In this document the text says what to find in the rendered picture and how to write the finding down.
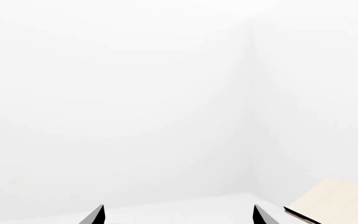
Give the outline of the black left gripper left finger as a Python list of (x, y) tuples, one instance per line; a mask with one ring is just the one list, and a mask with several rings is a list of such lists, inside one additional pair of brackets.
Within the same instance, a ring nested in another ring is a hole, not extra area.
[(86, 218), (84, 218), (79, 224), (104, 224), (105, 211), (104, 205), (100, 205), (93, 210)]

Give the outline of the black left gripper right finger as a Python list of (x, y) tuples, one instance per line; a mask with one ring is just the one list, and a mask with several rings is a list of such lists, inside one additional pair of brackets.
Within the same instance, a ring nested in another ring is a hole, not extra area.
[(252, 219), (254, 224), (279, 224), (278, 221), (258, 205), (254, 205)]

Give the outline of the light wooden table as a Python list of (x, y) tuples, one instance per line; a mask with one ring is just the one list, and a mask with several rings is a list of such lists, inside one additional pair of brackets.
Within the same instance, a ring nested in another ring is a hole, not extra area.
[(358, 224), (358, 184), (323, 180), (288, 208), (321, 224)]

